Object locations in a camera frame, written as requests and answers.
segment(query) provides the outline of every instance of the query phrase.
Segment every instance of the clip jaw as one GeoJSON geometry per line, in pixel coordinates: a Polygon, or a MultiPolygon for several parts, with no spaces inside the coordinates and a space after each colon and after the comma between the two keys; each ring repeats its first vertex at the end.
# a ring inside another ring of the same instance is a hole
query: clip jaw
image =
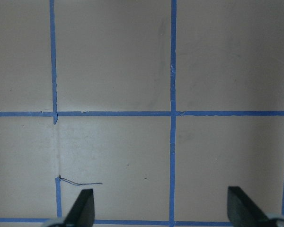
{"type": "Polygon", "coordinates": [[[268,218],[240,187],[228,187],[227,215],[233,227],[284,227],[284,218],[268,218]]]}
{"type": "Polygon", "coordinates": [[[49,220],[41,227],[92,227],[94,220],[94,193],[92,189],[84,189],[80,192],[66,218],[49,220]]]}

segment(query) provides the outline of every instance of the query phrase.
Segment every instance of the wire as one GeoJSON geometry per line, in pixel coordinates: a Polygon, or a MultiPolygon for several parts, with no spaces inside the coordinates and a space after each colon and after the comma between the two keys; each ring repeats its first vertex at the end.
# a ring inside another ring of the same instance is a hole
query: wire
{"type": "Polygon", "coordinates": [[[67,183],[70,183],[72,185],[75,185],[75,186],[92,185],[92,184],[103,184],[103,183],[76,183],[74,181],[71,181],[71,180],[68,180],[68,179],[65,179],[65,178],[61,177],[61,175],[59,175],[59,179],[62,180],[62,181],[65,181],[67,183]]]}

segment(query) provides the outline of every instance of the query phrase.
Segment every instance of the thin black wire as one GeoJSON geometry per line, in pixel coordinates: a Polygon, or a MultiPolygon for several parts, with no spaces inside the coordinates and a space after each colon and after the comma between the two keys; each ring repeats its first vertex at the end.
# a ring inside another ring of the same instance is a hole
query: thin black wire
{"type": "Polygon", "coordinates": [[[75,186],[82,186],[82,185],[91,185],[91,184],[103,184],[103,183],[76,183],[74,181],[71,181],[71,180],[68,180],[68,179],[65,179],[63,177],[61,177],[61,175],[59,175],[59,179],[62,180],[62,181],[65,181],[67,183],[70,183],[72,185],[75,185],[75,186]]]}

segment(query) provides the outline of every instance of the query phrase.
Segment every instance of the grid square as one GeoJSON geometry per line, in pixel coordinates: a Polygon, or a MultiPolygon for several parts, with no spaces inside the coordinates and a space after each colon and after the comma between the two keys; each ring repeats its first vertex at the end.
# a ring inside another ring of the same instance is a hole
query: grid square
{"type": "Polygon", "coordinates": [[[281,213],[284,117],[177,118],[176,148],[177,221],[228,221],[227,187],[236,185],[281,213]]]}
{"type": "Polygon", "coordinates": [[[0,111],[52,111],[48,1],[0,0],[0,111]]]}
{"type": "Polygon", "coordinates": [[[42,223],[0,222],[0,227],[40,227],[42,223]]]}
{"type": "Polygon", "coordinates": [[[284,110],[284,0],[179,0],[177,109],[284,110]]]}
{"type": "Polygon", "coordinates": [[[170,2],[56,0],[59,111],[168,111],[170,2]]]}
{"type": "MultiPolygon", "coordinates": [[[[168,220],[168,117],[61,117],[61,175],[94,188],[96,219],[168,220]]],[[[84,187],[61,182],[62,215],[84,187]]]]}
{"type": "Polygon", "coordinates": [[[55,217],[53,147],[51,118],[0,118],[0,218],[55,217]]]}

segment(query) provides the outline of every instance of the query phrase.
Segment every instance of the white background panel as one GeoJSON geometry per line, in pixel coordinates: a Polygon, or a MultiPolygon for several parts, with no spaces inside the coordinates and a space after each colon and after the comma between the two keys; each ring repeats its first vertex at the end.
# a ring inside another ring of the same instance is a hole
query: white background panel
{"type": "Polygon", "coordinates": [[[0,118],[0,218],[56,215],[52,118],[0,118]]]}
{"type": "Polygon", "coordinates": [[[170,2],[55,1],[61,111],[169,110],[170,2]]]}
{"type": "Polygon", "coordinates": [[[40,227],[42,223],[0,222],[0,227],[40,227]]]}
{"type": "Polygon", "coordinates": [[[177,118],[178,221],[228,221],[227,187],[281,213],[284,117],[177,118]]]}
{"type": "Polygon", "coordinates": [[[0,111],[52,111],[49,2],[0,0],[0,111]]]}
{"type": "MultiPolygon", "coordinates": [[[[168,117],[61,117],[61,175],[95,185],[96,219],[168,220],[168,117]]],[[[66,214],[81,188],[62,182],[66,214]]]]}
{"type": "Polygon", "coordinates": [[[284,110],[284,0],[179,0],[177,109],[284,110]]]}

